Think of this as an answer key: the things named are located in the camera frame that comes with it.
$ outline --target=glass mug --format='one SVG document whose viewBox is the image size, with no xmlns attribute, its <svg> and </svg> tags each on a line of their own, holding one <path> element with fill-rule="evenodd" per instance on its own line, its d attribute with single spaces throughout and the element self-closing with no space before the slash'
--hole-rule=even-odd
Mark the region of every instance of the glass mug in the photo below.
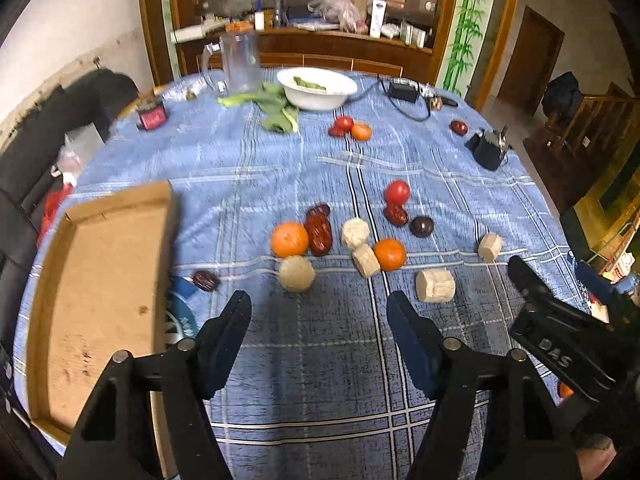
<svg viewBox="0 0 640 480">
<path fill-rule="evenodd" d="M 216 52 L 222 55 L 227 95 L 255 92 L 261 88 L 262 72 L 255 31 L 224 34 L 217 43 L 209 43 L 204 47 L 200 70 L 207 84 L 222 93 L 212 81 L 209 70 L 209 59 Z"/>
</svg>

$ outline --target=wooden door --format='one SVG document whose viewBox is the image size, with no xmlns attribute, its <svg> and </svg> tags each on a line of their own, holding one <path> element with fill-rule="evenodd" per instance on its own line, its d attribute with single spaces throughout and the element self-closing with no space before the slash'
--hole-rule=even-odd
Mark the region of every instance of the wooden door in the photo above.
<svg viewBox="0 0 640 480">
<path fill-rule="evenodd" d="M 563 39 L 562 30 L 525 7 L 498 98 L 533 115 L 556 66 Z"/>
</svg>

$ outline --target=tile floor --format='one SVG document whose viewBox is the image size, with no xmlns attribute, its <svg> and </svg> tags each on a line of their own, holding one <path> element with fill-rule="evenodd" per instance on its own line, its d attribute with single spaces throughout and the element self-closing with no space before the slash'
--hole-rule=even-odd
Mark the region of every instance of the tile floor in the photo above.
<svg viewBox="0 0 640 480">
<path fill-rule="evenodd" d="M 551 196 L 546 190 L 545 185 L 542 183 L 542 179 L 538 175 L 536 168 L 533 166 L 527 151 L 524 149 L 522 141 L 529 136 L 532 136 L 537 129 L 544 126 L 544 123 L 537 117 L 529 117 L 522 111 L 513 107 L 512 105 L 501 101 L 500 99 L 489 95 L 489 99 L 486 105 L 482 109 L 482 116 L 497 130 L 501 130 L 504 125 L 507 129 L 507 141 L 510 143 L 513 150 L 520 157 L 520 161 L 524 168 L 529 172 L 531 178 L 538 184 L 542 195 L 545 197 L 546 204 L 554 216 L 556 221 L 560 222 L 560 215 L 558 208 L 551 200 Z"/>
</svg>

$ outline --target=tablecloth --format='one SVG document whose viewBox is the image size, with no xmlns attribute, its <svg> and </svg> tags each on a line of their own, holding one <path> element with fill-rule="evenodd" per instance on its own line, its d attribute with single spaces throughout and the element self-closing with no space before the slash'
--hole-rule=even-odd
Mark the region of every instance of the tablecloth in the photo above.
<svg viewBox="0 0 640 480">
<path fill-rule="evenodd" d="M 375 82 L 351 76 L 360 91 Z M 275 72 L 267 70 L 265 78 L 274 80 Z M 513 151 L 495 173 L 474 161 L 464 143 L 489 125 L 452 97 L 458 108 L 444 107 L 417 123 L 375 87 L 342 110 L 301 112 L 300 131 L 290 135 L 265 132 L 253 104 L 223 108 L 210 91 L 195 101 L 166 102 L 168 122 L 155 131 L 139 131 L 135 113 L 117 122 L 63 203 L 64 209 L 168 179 L 180 200 L 172 272 L 210 269 L 222 281 L 217 292 L 190 298 L 198 326 L 219 314 L 234 290 L 251 296 L 253 318 L 228 383 L 206 402 L 235 478 L 404 478 L 434 403 L 414 388 L 394 345 L 385 313 L 391 291 L 403 290 L 445 336 L 497 354 L 514 346 L 508 328 L 524 304 L 507 277 L 511 255 L 526 259 L 558 298 L 580 302 L 564 235 L 536 184 Z M 413 115 L 424 111 L 401 107 Z M 327 128 L 342 113 L 370 124 L 372 138 L 329 137 Z M 449 129 L 453 119 L 468 124 L 465 138 Z M 411 187 L 409 214 L 434 219 L 431 237 L 414 237 L 384 218 L 382 193 L 398 178 Z M 317 273 L 311 289 L 289 293 L 276 278 L 270 232 L 283 221 L 302 222 L 316 202 L 331 206 L 334 246 L 327 256 L 308 257 Z M 406 246 L 401 270 L 369 280 L 359 275 L 339 241 L 341 225 L 354 216 L 369 223 L 372 243 L 393 237 Z M 488 232 L 504 239 L 493 264 L 476 254 Z M 15 387 L 24 405 L 31 300 L 50 238 L 36 258 L 18 320 Z M 418 301 L 415 274 L 425 267 L 452 272 L 452 301 Z M 550 372 L 538 369 L 555 388 Z M 478 394 L 462 478 L 476 470 L 487 399 Z"/>
</svg>

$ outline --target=staircase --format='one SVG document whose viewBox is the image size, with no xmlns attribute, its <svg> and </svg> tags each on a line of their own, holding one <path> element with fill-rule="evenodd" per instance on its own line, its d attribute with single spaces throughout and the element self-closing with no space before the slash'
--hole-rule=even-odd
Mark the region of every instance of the staircase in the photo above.
<svg viewBox="0 0 640 480">
<path fill-rule="evenodd" d="M 585 95 L 568 124 L 553 114 L 524 146 L 560 214 L 607 169 L 621 142 L 640 140 L 640 98 Z"/>
</svg>

